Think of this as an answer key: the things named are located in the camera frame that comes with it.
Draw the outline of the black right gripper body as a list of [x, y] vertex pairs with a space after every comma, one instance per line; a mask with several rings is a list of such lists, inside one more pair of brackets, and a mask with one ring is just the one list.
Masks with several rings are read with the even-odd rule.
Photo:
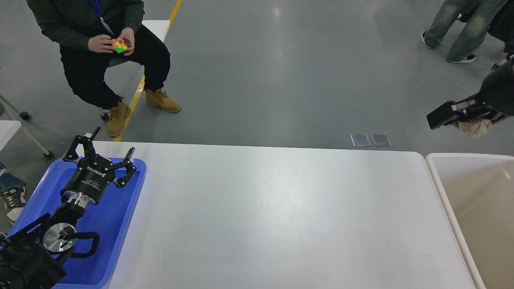
[[481, 104], [476, 119], [501, 121], [509, 118], [509, 94], [478, 95], [476, 100]]

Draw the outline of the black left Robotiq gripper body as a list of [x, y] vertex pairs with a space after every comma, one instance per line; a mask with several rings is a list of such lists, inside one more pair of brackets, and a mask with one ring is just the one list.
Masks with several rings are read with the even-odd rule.
[[101, 155], [94, 160], [83, 157], [77, 163], [77, 169], [61, 190], [61, 201], [78, 201], [78, 205], [98, 205], [110, 182], [114, 180], [114, 172], [108, 170], [113, 161]]

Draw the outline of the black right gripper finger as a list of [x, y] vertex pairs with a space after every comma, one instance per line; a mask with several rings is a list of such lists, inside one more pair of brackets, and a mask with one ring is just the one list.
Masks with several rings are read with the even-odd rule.
[[458, 122], [470, 122], [477, 118], [477, 111], [482, 106], [481, 101], [468, 98], [461, 101], [446, 101], [426, 115], [431, 130], [441, 126], [455, 125]]

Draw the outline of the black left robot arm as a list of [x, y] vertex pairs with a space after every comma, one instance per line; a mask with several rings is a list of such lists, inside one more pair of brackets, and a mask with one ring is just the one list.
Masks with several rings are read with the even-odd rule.
[[70, 179], [59, 191], [60, 205], [1, 242], [2, 289], [50, 289], [66, 276], [70, 258], [90, 258], [98, 249], [100, 234], [79, 232], [78, 222], [86, 207], [100, 203], [110, 184], [128, 185], [137, 167], [135, 148], [114, 162], [98, 154], [94, 136], [77, 135], [64, 162], [76, 164]]

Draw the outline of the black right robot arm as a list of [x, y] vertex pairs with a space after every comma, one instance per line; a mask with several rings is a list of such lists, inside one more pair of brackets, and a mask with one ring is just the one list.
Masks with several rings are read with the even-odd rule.
[[429, 127], [455, 126], [458, 122], [502, 121], [514, 114], [513, 59], [496, 65], [480, 90], [460, 101], [446, 101], [426, 116]]

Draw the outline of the person's right hand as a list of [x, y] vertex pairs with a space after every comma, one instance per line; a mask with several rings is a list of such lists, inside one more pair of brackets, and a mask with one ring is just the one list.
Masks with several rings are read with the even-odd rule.
[[113, 53], [113, 41], [109, 35], [96, 35], [88, 40], [88, 50], [94, 53]]

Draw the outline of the person's left hand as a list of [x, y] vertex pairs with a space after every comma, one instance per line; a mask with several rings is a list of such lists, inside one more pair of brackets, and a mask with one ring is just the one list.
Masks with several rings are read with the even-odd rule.
[[135, 49], [135, 32], [132, 28], [123, 28], [121, 34], [117, 39], [123, 40], [127, 46], [127, 50], [124, 52], [125, 55], [131, 55]]

